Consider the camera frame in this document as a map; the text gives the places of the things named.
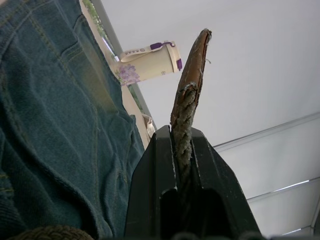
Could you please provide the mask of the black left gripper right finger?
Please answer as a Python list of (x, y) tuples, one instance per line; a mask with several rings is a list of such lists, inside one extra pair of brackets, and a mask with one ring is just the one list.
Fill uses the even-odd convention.
[(199, 182), (191, 224), (194, 233), (201, 239), (263, 239), (233, 170), (200, 130), (191, 132)]

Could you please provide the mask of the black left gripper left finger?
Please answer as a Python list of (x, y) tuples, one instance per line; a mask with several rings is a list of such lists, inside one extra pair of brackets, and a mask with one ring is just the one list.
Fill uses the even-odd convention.
[(179, 231), (180, 204), (170, 127), (152, 136), (131, 181), (124, 237), (170, 240)]

